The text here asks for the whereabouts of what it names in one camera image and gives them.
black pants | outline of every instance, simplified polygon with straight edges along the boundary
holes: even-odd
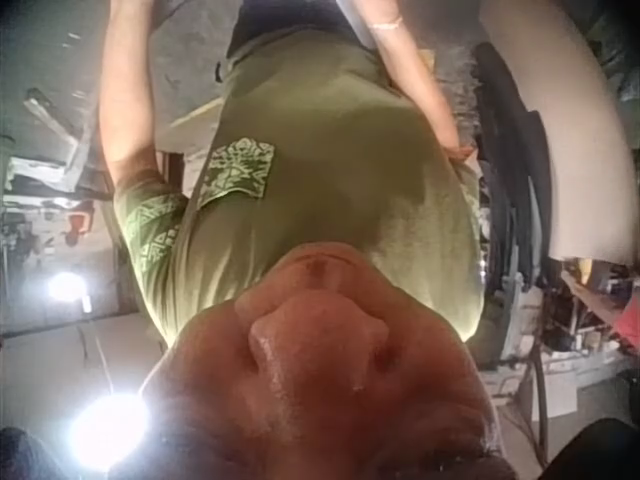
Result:
[[[295,27],[336,33],[359,43],[335,0],[244,0],[227,57],[261,35]]]

t-shirt sleeve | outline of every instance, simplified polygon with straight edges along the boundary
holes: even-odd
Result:
[[[166,338],[166,284],[187,198],[158,172],[134,175],[116,188],[114,207],[145,305]]]
[[[631,297],[613,329],[640,351],[640,291],[636,291]]]

red object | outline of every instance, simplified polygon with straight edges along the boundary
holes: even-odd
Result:
[[[640,293],[634,293],[613,329],[636,350],[640,350]]]

workshop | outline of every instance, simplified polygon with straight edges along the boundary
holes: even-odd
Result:
[[[0,11],[2,480],[638,478],[637,2]]]

green shirt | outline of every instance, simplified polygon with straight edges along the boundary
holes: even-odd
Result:
[[[144,174],[120,186],[116,211],[170,345],[198,312],[318,241],[358,248],[466,340],[483,298],[468,204],[476,190],[378,58],[300,31],[234,66],[191,199]]]

